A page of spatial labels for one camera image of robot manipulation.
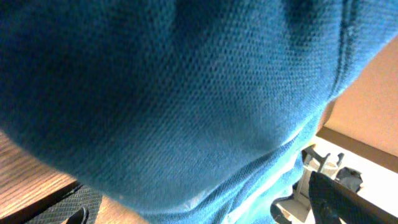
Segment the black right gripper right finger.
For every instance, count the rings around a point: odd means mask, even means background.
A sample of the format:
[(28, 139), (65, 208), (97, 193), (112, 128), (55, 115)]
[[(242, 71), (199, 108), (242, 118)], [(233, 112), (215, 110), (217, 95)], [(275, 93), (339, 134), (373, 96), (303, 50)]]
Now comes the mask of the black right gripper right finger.
[(308, 194), (316, 224), (397, 224), (397, 217), (322, 173), (311, 173)]

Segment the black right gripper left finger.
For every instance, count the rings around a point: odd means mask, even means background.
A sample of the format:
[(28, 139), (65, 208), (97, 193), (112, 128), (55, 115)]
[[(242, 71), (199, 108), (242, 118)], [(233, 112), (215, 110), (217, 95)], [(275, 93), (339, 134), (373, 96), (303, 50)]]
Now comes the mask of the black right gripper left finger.
[(87, 224), (88, 218), (89, 210), (86, 207), (81, 207), (66, 221), (66, 224)]

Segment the teal blue shirt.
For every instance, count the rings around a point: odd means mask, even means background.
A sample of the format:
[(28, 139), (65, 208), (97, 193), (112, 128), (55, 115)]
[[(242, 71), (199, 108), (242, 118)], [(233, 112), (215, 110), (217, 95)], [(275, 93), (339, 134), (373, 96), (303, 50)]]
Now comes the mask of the teal blue shirt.
[(2, 1), (1, 129), (151, 223), (271, 223), (396, 1)]

